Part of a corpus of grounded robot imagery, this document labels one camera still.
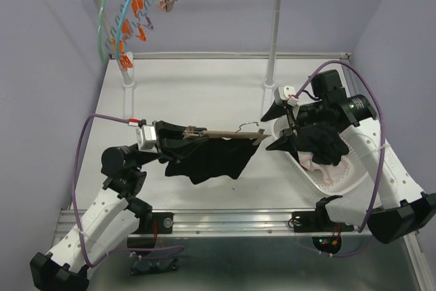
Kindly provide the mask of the black shorts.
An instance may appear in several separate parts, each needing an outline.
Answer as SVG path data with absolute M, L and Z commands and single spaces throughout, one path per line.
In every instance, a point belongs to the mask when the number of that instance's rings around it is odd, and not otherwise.
M 258 149 L 251 139 L 210 139 L 185 159 L 169 162 L 165 176 L 187 177 L 194 185 L 222 176 L 236 180 Z
M 329 124 L 317 124 L 302 128 L 296 137 L 296 150 L 312 154 L 316 164 L 337 166 L 349 147 L 336 128 Z

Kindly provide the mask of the pink plastic bag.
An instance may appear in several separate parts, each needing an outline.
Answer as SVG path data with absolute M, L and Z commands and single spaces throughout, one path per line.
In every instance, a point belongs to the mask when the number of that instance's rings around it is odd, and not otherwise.
M 337 165 L 333 164 L 317 164 L 314 161 L 313 154 L 309 152 L 298 152 L 299 164 L 308 172 L 319 172 L 321 180 L 327 184 L 337 182 L 346 173 L 349 168 L 349 160 L 347 156 L 342 156 Z

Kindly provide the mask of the green clip hanger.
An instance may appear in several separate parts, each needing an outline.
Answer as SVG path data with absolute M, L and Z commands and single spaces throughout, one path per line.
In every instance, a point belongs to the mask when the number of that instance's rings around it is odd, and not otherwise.
M 97 51 L 101 63 L 104 63 L 108 55 L 104 52 L 104 39 L 106 34 L 108 40 L 114 37 L 114 29 L 106 15 L 106 4 L 108 0 L 100 0 L 98 4 L 98 25 L 97 25 Z

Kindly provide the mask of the blue clip hanger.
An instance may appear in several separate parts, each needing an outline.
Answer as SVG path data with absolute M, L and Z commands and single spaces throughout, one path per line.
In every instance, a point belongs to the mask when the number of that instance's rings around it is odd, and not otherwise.
M 121 28 L 119 45 L 115 45 L 115 39 L 111 39 L 113 50 L 119 51 L 119 64 L 122 70 L 133 67 L 132 60 L 127 58 L 125 47 L 133 37 L 141 42 L 146 41 L 146 30 L 152 31 L 154 26 L 149 12 L 154 7 L 165 11 L 168 0 L 131 0 L 128 5 L 121 5 L 121 11 L 126 7 L 126 13 L 120 14 L 115 23 Z

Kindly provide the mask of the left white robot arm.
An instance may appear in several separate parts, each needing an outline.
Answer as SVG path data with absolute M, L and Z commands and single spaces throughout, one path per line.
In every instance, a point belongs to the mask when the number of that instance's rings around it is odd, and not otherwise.
M 151 227 L 153 208 L 139 199 L 147 173 L 143 165 L 158 159 L 179 162 L 206 142 L 196 134 L 203 127 L 182 126 L 129 119 L 136 128 L 132 145 L 109 147 L 102 153 L 102 188 L 84 214 L 72 194 L 75 224 L 47 253 L 30 261 L 31 276 L 38 290 L 87 290 L 89 271 L 96 268 L 131 232 Z

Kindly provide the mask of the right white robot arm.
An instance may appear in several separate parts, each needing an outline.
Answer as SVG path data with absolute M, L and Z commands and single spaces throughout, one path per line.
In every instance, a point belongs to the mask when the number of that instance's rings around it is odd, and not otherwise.
M 388 244 L 425 227 L 435 216 L 435 195 L 399 161 L 371 102 L 349 96 L 336 70 L 318 73 L 310 85 L 314 100 L 308 104 L 294 87 L 276 87 L 262 117 L 273 123 L 269 149 L 284 154 L 314 203 L 292 220 L 295 230 L 345 224 L 368 228 Z

